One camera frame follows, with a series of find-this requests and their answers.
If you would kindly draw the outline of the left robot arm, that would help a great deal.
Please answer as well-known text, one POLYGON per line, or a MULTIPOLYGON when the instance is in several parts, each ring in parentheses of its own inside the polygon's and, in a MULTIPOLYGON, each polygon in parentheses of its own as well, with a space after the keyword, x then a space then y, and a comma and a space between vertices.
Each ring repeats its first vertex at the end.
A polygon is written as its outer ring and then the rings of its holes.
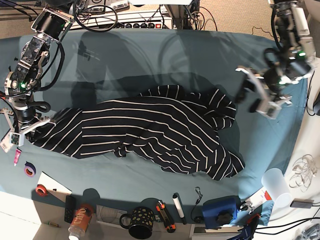
POLYGON ((266 48, 263 58, 268 68, 258 72, 238 66, 245 74, 234 101, 242 103, 248 92, 259 94, 249 111, 275 119, 283 105, 291 106, 291 96, 282 91, 311 76, 316 50, 307 18, 297 0, 271 0, 271 30, 276 46, 266 48))

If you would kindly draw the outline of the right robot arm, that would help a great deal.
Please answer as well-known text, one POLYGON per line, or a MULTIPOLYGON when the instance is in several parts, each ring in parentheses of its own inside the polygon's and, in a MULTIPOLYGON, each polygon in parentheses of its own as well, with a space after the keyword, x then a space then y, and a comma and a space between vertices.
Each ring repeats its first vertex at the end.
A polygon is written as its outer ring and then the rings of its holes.
POLYGON ((34 36, 24 45, 16 68, 4 81, 4 91, 0 96, 11 102, 16 127, 33 122, 37 112, 47 113, 51 109, 44 101, 34 101, 33 93, 50 89, 58 80, 65 60, 61 42, 74 23, 73 4, 72 0, 45 1, 45 7, 31 26, 34 36), (41 86, 45 75, 43 68, 51 56, 51 43, 57 44, 60 62, 52 82, 41 86))

